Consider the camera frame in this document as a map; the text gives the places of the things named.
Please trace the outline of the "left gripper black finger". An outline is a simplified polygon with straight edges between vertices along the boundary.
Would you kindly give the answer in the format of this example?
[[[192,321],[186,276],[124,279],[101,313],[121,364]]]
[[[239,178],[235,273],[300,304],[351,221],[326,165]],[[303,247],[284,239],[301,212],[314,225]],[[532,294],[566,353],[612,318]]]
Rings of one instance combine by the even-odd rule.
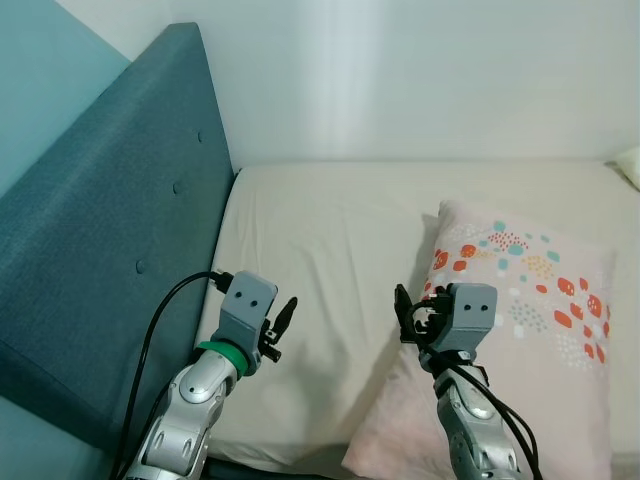
[[[280,310],[278,315],[275,316],[275,320],[271,323],[268,330],[269,343],[278,343],[280,338],[283,337],[285,330],[287,330],[288,326],[291,325],[294,311],[296,311],[297,308],[297,303],[298,300],[296,297],[289,298],[282,307],[282,310]]]

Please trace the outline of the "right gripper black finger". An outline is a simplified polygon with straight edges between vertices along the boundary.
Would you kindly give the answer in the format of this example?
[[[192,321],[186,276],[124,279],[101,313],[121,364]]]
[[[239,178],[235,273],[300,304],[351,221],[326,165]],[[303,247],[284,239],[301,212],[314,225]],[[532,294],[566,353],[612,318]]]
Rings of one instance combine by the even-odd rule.
[[[394,311],[399,328],[399,342],[415,343],[416,330],[413,326],[413,302],[410,293],[403,284],[397,284],[394,289]]]

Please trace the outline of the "mattress with cream sheet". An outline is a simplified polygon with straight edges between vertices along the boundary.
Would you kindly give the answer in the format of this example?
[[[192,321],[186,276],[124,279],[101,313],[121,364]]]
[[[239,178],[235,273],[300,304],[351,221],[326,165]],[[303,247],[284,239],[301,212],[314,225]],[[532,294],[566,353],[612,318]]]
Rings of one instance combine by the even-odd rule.
[[[393,291],[424,296],[439,209],[461,200],[616,253],[611,480],[639,480],[640,193],[609,166],[576,163],[315,164],[239,173],[214,266],[296,297],[278,364],[230,393],[209,453],[262,471],[360,480],[342,460],[396,364]]]

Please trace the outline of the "pink pillow with coloured dots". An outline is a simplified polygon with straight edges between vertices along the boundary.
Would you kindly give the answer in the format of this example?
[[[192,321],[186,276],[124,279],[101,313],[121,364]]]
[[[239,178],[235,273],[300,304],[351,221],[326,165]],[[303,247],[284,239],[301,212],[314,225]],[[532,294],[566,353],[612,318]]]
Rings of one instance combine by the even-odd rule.
[[[544,480],[611,480],[609,360],[616,253],[479,204],[445,201],[425,296],[449,284],[495,291],[477,376],[529,422]],[[396,364],[349,443],[343,465],[371,480],[457,480],[439,420],[442,385],[419,351]]]

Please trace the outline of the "blue-grey padded headboard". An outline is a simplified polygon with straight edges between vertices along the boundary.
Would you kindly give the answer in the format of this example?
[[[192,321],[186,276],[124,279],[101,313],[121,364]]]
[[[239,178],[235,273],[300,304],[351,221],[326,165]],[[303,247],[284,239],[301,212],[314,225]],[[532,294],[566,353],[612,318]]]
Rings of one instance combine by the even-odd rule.
[[[101,451],[195,346],[236,177],[196,23],[168,26],[0,197],[0,396]]]

